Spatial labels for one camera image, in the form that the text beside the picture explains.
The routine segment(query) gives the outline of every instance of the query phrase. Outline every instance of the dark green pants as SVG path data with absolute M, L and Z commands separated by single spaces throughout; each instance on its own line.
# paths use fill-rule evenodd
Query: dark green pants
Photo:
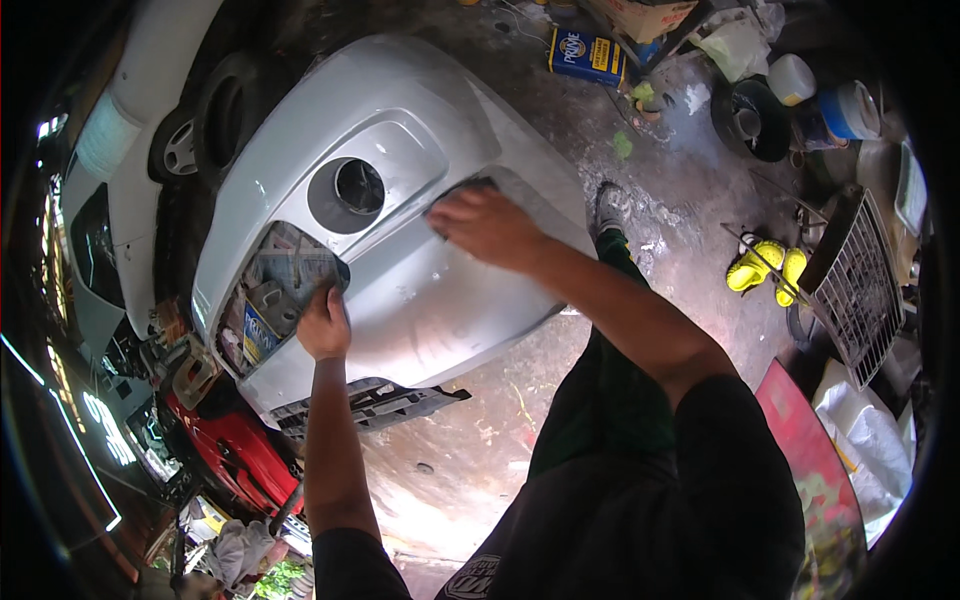
M 601 233 L 596 249 L 602 262 L 650 287 L 619 229 Z M 663 388 L 594 327 L 583 355 L 553 396 L 528 478 L 595 452 L 636 457 L 673 445 L 673 413 Z

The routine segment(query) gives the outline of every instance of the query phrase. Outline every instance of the black bucket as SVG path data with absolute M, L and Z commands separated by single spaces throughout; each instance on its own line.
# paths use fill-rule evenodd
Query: black bucket
M 760 117 L 760 134 L 744 141 L 733 116 L 742 108 Z M 724 145 L 745 157 L 779 162 L 790 148 L 790 117 L 786 108 L 766 85 L 747 80 L 733 87 L 718 87 L 710 101 L 713 127 Z

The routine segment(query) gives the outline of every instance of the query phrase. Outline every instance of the white car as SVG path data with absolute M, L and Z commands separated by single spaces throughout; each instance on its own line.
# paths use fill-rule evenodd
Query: white car
M 148 337 L 154 308 L 157 200 L 152 147 L 169 157 L 165 179 L 196 172 L 184 83 L 223 0 L 153 0 L 132 19 L 123 57 L 81 131 L 61 195 L 78 326 L 94 359 L 126 316 Z M 163 139 L 155 138 L 161 134 Z

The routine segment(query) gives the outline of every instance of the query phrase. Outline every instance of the yellow shoe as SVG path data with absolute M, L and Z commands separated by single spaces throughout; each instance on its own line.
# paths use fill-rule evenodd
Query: yellow shoe
M 753 246 L 756 253 L 763 256 L 763 259 L 769 262 L 774 268 L 779 269 L 783 264 L 785 250 L 779 242 L 773 240 L 763 240 Z M 767 278 L 770 269 L 760 262 L 752 252 L 740 256 L 740 259 L 733 263 L 730 270 L 727 271 L 727 285 L 734 292 L 742 292 L 752 285 L 759 285 Z
M 783 278 L 786 279 L 790 285 L 797 287 L 797 281 L 800 279 L 800 275 L 806 269 L 806 255 L 804 251 L 799 248 L 791 248 L 786 251 L 786 256 L 783 258 Z M 793 303 L 793 298 L 789 294 L 777 288 L 777 304 L 786 308 Z

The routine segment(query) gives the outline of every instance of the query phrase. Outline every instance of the metal grille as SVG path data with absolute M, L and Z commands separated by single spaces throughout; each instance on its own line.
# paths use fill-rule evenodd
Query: metal grille
M 815 311 L 863 389 L 903 327 L 903 305 L 886 232 L 864 190 L 847 237 L 813 293 Z

